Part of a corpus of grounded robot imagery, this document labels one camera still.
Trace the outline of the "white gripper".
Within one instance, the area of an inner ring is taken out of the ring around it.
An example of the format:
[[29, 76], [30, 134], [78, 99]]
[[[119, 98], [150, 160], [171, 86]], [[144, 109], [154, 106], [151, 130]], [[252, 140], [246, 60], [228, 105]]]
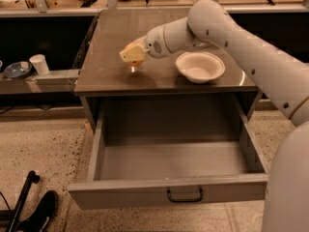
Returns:
[[170, 54], [165, 43], [163, 26], [150, 30], [145, 38], [134, 40], [119, 52], [125, 63], [143, 62], [147, 53], [154, 58], [163, 58]]

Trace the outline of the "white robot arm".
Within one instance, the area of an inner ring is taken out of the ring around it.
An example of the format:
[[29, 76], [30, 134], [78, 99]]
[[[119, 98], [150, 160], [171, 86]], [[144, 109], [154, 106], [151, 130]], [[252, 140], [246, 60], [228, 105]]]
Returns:
[[194, 43], [224, 49], [295, 125], [276, 151], [267, 181], [262, 232], [309, 232], [309, 67], [238, 26], [216, 2], [195, 3], [187, 17], [158, 26], [120, 52], [139, 66]]

